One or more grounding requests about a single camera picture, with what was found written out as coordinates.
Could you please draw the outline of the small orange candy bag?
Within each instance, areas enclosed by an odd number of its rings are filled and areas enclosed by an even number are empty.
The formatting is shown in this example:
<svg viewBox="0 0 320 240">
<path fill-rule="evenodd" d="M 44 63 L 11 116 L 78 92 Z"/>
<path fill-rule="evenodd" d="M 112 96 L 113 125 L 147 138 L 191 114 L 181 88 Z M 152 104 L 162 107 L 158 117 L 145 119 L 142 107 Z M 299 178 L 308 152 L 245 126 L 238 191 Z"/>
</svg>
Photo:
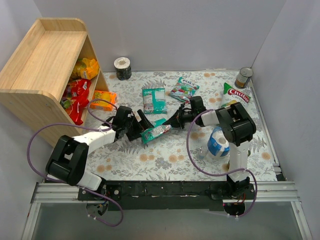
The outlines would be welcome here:
<svg viewBox="0 0 320 240">
<path fill-rule="evenodd" d="M 115 109 L 117 94 L 115 92 L 95 90 L 90 104 L 91 109 L 111 112 Z"/>
</svg>

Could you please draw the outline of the red Lot 100 fruit gummy bag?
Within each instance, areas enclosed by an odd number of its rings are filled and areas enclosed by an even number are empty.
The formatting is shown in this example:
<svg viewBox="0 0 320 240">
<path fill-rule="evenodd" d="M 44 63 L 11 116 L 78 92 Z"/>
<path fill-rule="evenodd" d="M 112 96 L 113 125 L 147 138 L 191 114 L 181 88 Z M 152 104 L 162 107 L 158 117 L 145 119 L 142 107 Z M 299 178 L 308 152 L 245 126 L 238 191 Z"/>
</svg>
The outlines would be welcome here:
<svg viewBox="0 0 320 240">
<path fill-rule="evenodd" d="M 87 98 L 90 92 L 91 84 L 91 80 L 84 78 L 69 81 L 62 96 L 67 98 Z"/>
</svg>

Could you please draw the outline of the orange Lot 100 mango gummy bag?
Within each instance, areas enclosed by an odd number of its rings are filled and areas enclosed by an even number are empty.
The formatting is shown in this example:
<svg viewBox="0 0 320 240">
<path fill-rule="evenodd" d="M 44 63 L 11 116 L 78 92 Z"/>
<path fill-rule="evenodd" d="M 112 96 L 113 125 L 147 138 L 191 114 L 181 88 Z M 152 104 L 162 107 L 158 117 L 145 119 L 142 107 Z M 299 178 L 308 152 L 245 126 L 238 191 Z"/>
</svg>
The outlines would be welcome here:
<svg viewBox="0 0 320 240">
<path fill-rule="evenodd" d="M 70 79 L 91 80 L 98 75 L 100 71 L 99 63 L 96 59 L 80 58 L 76 61 Z"/>
</svg>

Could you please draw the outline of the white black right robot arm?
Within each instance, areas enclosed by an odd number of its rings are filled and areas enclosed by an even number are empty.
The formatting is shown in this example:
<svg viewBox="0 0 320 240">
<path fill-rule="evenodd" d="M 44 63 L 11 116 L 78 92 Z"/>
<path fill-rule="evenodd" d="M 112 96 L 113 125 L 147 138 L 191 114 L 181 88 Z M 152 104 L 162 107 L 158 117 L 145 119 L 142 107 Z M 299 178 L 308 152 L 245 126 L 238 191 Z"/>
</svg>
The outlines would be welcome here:
<svg viewBox="0 0 320 240">
<path fill-rule="evenodd" d="M 257 180 L 248 170 L 249 142 L 256 133 L 256 124 L 240 102 L 233 103 L 219 109 L 206 109 L 201 96 L 191 97 L 190 108 L 181 104 L 178 110 L 163 125 L 184 129 L 186 123 L 200 127 L 219 125 L 223 136 L 229 143 L 229 171 L 213 174 L 200 169 L 192 158 L 189 148 L 190 130 L 186 137 L 186 150 L 193 166 L 201 173 L 211 177 L 226 176 L 226 183 L 221 190 L 230 197 L 242 196 L 250 187 L 251 175 L 253 181 Z"/>
</svg>

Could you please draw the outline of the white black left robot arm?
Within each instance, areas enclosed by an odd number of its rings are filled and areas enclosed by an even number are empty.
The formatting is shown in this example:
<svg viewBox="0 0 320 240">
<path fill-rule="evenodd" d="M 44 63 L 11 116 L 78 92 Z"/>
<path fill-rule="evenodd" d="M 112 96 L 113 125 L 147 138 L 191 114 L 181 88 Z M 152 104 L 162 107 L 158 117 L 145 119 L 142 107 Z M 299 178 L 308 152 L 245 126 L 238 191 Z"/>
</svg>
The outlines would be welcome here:
<svg viewBox="0 0 320 240">
<path fill-rule="evenodd" d="M 154 127 L 142 110 L 137 113 L 140 119 L 136 118 L 130 107 L 120 106 L 116 114 L 107 118 L 97 131 L 75 137 L 61 136 L 46 165 L 47 176 L 70 186 L 84 187 L 105 194 L 103 186 L 106 181 L 86 170 L 88 155 L 123 136 L 127 136 L 129 141 L 138 139 L 145 130 Z"/>
</svg>

